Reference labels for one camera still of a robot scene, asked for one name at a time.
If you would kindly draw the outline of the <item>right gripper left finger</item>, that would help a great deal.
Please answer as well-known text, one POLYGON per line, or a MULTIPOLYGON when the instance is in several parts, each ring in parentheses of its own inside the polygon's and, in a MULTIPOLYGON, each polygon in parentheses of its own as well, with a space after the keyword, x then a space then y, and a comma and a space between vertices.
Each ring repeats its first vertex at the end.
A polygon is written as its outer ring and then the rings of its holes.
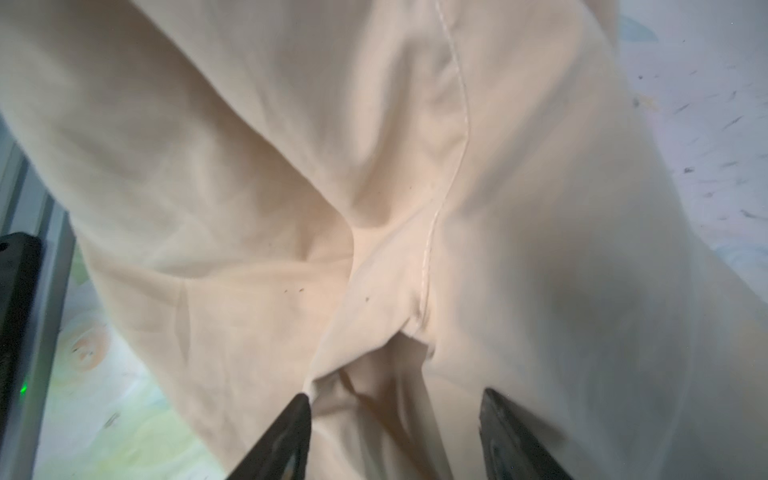
POLYGON ((227 480, 304 480, 312 417, 309 397, 295 395, 227 480))

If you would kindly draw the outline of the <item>beige shorts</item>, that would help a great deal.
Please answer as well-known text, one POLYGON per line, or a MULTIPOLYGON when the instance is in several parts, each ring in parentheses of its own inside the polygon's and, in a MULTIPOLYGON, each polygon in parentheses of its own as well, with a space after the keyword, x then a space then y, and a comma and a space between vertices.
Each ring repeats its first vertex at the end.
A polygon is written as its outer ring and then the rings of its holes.
POLYGON ((576 479, 763 479, 767 307, 691 229, 615 1, 5 1, 1 112, 221 465, 481 479, 493 389, 576 479))

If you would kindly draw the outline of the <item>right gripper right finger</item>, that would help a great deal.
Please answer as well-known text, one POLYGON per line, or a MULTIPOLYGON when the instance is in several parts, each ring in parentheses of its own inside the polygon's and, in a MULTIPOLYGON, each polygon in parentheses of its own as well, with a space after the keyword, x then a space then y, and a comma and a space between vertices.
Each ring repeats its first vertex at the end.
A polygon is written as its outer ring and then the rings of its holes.
POLYGON ((483 391, 479 435, 490 480, 572 480, 514 412, 515 404, 492 388, 483 391))

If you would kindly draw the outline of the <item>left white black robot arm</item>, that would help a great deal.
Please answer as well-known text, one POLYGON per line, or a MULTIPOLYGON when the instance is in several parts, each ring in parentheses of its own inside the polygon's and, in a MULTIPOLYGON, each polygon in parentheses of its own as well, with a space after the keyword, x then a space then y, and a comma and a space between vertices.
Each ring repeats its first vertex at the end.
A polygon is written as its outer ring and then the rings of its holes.
POLYGON ((42 262, 42 241, 16 232, 1 237, 1 436, 42 262))

